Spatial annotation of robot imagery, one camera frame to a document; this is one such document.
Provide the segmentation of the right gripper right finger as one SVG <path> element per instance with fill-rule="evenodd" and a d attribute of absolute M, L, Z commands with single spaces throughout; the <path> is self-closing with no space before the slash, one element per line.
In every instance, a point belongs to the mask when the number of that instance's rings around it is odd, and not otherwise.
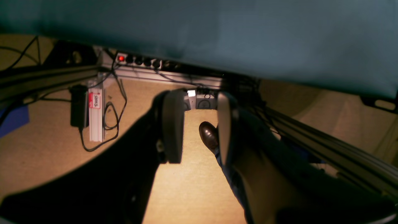
<path fill-rule="evenodd" d="M 233 95 L 220 92 L 217 99 L 220 156 L 223 165 L 231 165 L 238 146 L 239 106 Z"/>

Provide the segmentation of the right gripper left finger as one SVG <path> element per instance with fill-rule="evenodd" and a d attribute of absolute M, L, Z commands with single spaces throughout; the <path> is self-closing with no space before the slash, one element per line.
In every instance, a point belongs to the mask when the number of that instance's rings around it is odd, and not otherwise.
<path fill-rule="evenodd" d="M 167 161 L 179 164 L 182 160 L 185 91 L 176 89 L 166 93 L 162 103 L 162 142 Z"/>

